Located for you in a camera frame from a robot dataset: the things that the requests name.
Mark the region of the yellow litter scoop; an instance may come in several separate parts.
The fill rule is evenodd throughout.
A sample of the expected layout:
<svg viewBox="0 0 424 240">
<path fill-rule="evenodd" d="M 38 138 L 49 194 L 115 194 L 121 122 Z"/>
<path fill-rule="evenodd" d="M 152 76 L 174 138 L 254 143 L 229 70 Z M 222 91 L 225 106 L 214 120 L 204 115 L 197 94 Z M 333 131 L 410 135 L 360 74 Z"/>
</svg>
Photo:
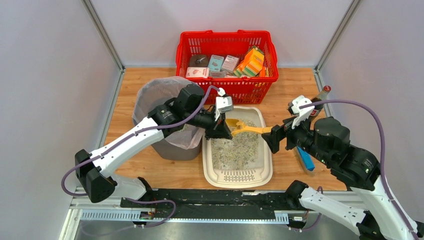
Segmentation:
<svg viewBox="0 0 424 240">
<path fill-rule="evenodd" d="M 272 127 L 253 127 L 245 124 L 244 121 L 235 118 L 227 118 L 225 123 L 230 128 L 231 135 L 235 137 L 240 133 L 255 133 L 255 134 L 265 134 L 270 133 Z"/>
</svg>

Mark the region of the beige litter box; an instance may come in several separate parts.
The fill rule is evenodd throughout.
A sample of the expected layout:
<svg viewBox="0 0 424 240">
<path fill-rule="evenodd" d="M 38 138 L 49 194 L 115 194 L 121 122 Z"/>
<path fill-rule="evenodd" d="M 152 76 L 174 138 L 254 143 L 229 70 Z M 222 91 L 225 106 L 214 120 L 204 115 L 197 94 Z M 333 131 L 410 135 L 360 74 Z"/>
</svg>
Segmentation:
<svg viewBox="0 0 424 240">
<path fill-rule="evenodd" d="M 207 182 L 219 188 L 255 188 L 273 175 L 272 153 L 253 132 L 242 132 L 231 140 L 204 137 L 202 163 Z"/>
</svg>

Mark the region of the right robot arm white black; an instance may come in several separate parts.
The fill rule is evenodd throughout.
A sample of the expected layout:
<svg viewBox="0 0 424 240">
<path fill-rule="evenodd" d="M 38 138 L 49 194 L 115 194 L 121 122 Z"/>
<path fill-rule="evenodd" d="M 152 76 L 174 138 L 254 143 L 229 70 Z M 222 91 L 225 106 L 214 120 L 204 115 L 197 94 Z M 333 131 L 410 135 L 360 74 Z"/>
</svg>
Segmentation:
<svg viewBox="0 0 424 240">
<path fill-rule="evenodd" d="M 308 120 L 292 127 L 293 119 L 261 136 L 272 153 L 286 140 L 286 149 L 302 148 L 323 163 L 333 176 L 355 192 L 366 209 L 354 208 L 324 196 L 295 180 L 286 190 L 290 203 L 317 211 L 349 228 L 362 240 L 414 240 L 424 236 L 424 224 L 404 221 L 387 195 L 376 156 L 350 142 L 350 130 L 333 117 Z"/>
</svg>

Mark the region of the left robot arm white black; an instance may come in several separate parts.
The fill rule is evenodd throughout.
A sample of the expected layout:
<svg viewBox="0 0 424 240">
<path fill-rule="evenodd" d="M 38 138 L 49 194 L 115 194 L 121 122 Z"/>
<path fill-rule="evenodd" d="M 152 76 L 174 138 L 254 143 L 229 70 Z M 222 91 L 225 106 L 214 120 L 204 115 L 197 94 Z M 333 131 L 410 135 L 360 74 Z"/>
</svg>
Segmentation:
<svg viewBox="0 0 424 240">
<path fill-rule="evenodd" d="M 111 143 L 93 150 L 79 150 L 71 169 L 92 203 L 111 196 L 138 200 L 148 191 L 141 177 L 115 175 L 115 171 L 135 154 L 166 139 L 184 125 L 204 129 L 209 139 L 231 140 L 226 113 L 234 109 L 232 97 L 213 85 L 204 91 L 197 84 L 183 87 L 177 97 L 168 99 L 151 110 L 135 127 Z"/>
</svg>

